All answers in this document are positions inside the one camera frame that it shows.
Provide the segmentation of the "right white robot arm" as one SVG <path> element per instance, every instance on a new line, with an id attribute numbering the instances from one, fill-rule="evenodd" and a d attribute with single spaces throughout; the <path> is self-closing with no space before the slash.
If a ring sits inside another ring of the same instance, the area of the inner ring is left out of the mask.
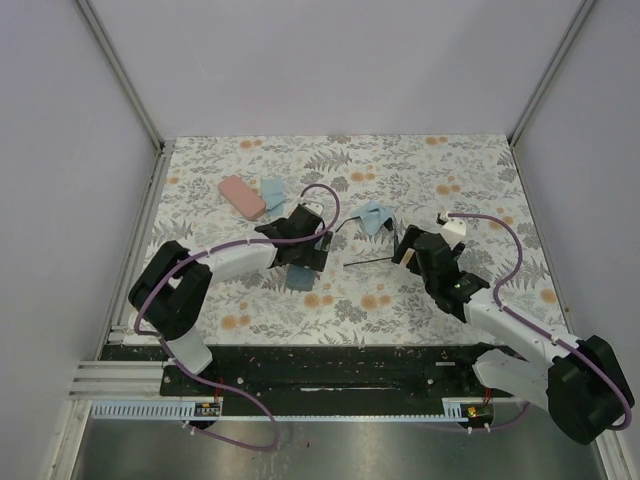
<path id="1" fill-rule="evenodd" d="M 407 269 L 421 277 L 442 312 L 515 351 L 509 356 L 493 348 L 459 366 L 457 388 L 469 396 L 488 387 L 519 397 L 582 445 L 628 427 L 635 399 L 611 345 L 596 335 L 559 333 L 503 303 L 498 286 L 459 267 L 465 234 L 461 218 L 442 221 L 436 233 L 411 225 L 392 258 L 395 264 L 409 259 Z"/>

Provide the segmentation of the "blue-grey glasses case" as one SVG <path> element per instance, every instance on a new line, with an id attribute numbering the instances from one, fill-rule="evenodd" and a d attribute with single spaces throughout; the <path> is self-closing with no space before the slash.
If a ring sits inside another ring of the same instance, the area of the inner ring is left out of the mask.
<path id="1" fill-rule="evenodd" d="M 285 287 L 292 291 L 311 292 L 319 273 L 306 267 L 290 265 L 285 278 Z"/>

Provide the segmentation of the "blue cleaning cloth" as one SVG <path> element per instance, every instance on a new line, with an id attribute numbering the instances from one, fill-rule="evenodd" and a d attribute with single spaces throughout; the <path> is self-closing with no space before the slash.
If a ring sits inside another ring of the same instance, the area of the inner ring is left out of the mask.
<path id="1" fill-rule="evenodd" d="M 367 235 L 376 235 L 385 222 L 393 218 L 393 210 L 375 200 L 369 200 L 364 205 L 351 212 L 351 216 L 362 221 Z"/>

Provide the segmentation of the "black sunglasses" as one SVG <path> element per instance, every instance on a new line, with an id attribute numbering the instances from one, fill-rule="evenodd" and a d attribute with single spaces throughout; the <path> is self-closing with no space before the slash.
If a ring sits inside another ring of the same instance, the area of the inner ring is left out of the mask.
<path id="1" fill-rule="evenodd" d="M 334 229 L 331 252 L 341 255 L 345 268 L 392 260 L 399 245 L 397 220 L 391 216 L 373 225 L 377 227 L 376 232 L 369 234 L 362 218 L 355 216 Z"/>

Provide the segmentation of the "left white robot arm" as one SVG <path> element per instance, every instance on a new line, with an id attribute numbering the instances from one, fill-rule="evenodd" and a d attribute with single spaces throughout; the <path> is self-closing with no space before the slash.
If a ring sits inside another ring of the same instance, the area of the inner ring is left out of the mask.
<path id="1" fill-rule="evenodd" d="M 134 331 L 166 347 L 170 357 L 185 367 L 181 378 L 185 387 L 205 395 L 214 389 L 217 372 L 196 322 L 209 288 L 283 265 L 320 272 L 332 236 L 320 215 L 300 204 L 289 217 L 209 251 L 192 253 L 175 240 L 167 241 L 129 292 L 129 303 L 137 312 Z"/>

